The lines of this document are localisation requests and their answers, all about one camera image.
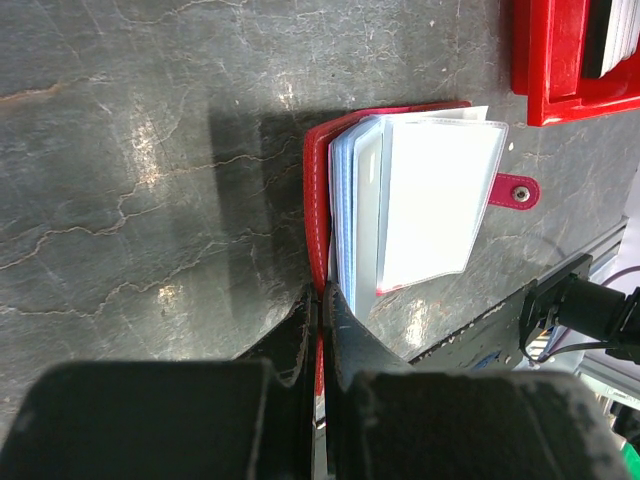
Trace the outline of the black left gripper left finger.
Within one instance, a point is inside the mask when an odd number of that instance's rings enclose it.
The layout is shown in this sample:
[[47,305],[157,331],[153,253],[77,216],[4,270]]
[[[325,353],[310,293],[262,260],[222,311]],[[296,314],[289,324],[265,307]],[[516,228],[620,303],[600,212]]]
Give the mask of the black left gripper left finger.
[[83,361],[44,373],[1,450],[5,479],[309,479],[318,303],[233,360]]

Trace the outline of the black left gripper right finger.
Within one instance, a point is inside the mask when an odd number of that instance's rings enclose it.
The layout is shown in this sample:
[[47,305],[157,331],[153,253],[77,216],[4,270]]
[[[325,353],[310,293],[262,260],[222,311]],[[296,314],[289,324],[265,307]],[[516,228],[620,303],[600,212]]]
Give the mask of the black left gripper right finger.
[[627,479],[593,392],[553,371],[419,371],[324,290],[327,462],[338,479]]

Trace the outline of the red leather card holder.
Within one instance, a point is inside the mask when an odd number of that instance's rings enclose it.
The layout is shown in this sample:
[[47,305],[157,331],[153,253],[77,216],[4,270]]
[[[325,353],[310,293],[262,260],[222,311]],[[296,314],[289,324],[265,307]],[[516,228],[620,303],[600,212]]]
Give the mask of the red leather card holder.
[[329,417],[357,374],[408,369],[366,328],[376,299],[462,273],[488,207],[539,202],[535,179],[499,169],[507,134],[466,102],[364,109],[306,132],[306,243],[325,302],[316,389]]

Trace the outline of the red plastic bin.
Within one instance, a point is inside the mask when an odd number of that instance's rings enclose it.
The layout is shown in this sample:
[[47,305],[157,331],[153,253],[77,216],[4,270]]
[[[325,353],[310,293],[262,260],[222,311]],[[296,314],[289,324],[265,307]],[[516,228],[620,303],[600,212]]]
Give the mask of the red plastic bin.
[[511,89],[527,124],[545,127],[639,108],[639,55],[598,79],[582,76],[588,1],[514,1]]

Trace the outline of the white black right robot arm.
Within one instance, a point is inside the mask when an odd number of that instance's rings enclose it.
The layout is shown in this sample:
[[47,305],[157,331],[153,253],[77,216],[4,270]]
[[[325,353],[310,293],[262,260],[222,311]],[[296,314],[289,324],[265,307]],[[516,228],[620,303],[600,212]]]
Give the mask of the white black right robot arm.
[[[542,282],[534,282],[525,296],[519,318],[519,350],[532,363],[555,355],[602,350],[618,360],[639,363],[639,291],[627,295],[586,277],[593,257],[581,254]],[[590,341],[561,347],[538,358],[527,352],[534,334],[562,326]]]

